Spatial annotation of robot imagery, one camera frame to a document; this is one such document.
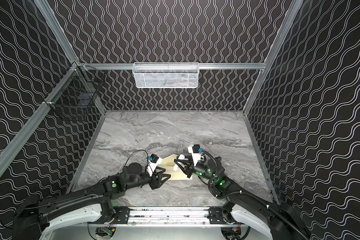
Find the cream envelope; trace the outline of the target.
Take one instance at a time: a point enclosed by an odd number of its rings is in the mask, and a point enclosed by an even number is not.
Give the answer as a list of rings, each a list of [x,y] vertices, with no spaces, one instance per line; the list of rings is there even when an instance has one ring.
[[[172,154],[168,157],[165,157],[162,162],[159,164],[159,167],[164,168],[165,174],[171,175],[169,181],[190,181],[193,177],[188,178],[181,169],[175,164],[175,159],[177,158],[176,154]]]

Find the white glue stick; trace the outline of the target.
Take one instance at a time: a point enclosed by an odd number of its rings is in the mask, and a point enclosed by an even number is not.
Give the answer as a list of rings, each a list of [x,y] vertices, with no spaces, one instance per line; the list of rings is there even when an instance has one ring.
[[[175,165],[174,165],[174,167],[173,167],[173,170],[174,170],[174,171],[177,171],[177,170],[181,169],[181,170],[183,171],[183,170],[184,170],[184,166],[183,166],[182,164],[178,163],[178,157],[184,158],[185,156],[184,156],[184,155],[178,155],[178,156],[174,159]]]

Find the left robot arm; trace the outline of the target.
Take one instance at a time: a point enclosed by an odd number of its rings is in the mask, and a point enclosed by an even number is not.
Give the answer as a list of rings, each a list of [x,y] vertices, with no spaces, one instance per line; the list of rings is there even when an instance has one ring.
[[[14,240],[38,240],[42,232],[52,226],[52,220],[90,205],[100,206],[99,223],[109,222],[114,216],[112,200],[123,197],[129,189],[144,185],[158,189],[170,177],[163,168],[149,174],[141,164],[131,163],[120,173],[102,178],[80,191],[43,199],[31,195],[16,210],[12,237]]]

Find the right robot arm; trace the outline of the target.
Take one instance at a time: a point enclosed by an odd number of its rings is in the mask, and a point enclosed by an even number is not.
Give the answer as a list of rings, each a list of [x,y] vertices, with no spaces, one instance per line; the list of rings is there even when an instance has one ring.
[[[175,159],[175,164],[190,177],[197,175],[208,181],[212,195],[227,200],[224,209],[229,218],[247,225],[269,240],[309,240],[311,233],[295,210],[287,205],[266,201],[242,188],[225,174],[220,158],[207,163]]]

